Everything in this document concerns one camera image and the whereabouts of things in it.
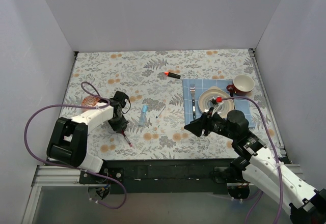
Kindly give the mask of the pink pen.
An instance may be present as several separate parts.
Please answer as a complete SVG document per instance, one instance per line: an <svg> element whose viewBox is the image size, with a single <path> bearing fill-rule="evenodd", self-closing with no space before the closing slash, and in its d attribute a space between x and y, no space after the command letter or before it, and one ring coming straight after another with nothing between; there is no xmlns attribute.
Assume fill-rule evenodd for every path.
<svg viewBox="0 0 326 224"><path fill-rule="evenodd" d="M126 140L126 142L128 143L128 145L129 145L130 147L133 147L132 143L130 142L130 140L129 140L128 137L126 136L125 132L123 132L122 135L123 135L124 139Z"/></svg>

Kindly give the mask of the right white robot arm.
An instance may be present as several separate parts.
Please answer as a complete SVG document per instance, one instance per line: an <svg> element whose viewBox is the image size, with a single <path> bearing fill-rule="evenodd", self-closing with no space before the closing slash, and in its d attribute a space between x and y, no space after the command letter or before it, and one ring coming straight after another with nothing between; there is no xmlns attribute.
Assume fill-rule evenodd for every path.
<svg viewBox="0 0 326 224"><path fill-rule="evenodd" d="M223 119L209 110L184 128L197 137L214 132L231 139L239 156L232 161L231 178L254 184L282 207L292 223L325 223L325 189L317 190L282 163L249 131L241 111L232 110Z"/></svg>

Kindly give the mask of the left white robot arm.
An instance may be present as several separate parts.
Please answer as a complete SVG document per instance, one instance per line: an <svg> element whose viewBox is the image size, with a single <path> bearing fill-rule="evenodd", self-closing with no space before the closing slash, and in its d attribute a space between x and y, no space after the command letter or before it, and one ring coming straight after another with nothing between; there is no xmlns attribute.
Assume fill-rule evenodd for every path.
<svg viewBox="0 0 326 224"><path fill-rule="evenodd" d="M99 100L94 109L89 109L72 118L60 117L55 123L46 154L49 158L91 172L92 179L103 183L108 179L108 170L103 160L87 152L88 135L95 128L108 122L115 133L124 133L128 121L122 109L129 97L117 91L109 101Z"/></svg>

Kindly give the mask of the light blue marker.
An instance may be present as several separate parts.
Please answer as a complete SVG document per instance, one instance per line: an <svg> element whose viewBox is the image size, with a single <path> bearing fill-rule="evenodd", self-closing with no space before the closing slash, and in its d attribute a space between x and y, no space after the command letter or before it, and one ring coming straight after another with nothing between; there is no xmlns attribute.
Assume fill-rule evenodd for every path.
<svg viewBox="0 0 326 224"><path fill-rule="evenodd" d="M143 105L141 109L140 119L139 119L139 126L144 126L145 124L147 109L148 109L148 105Z"/></svg>

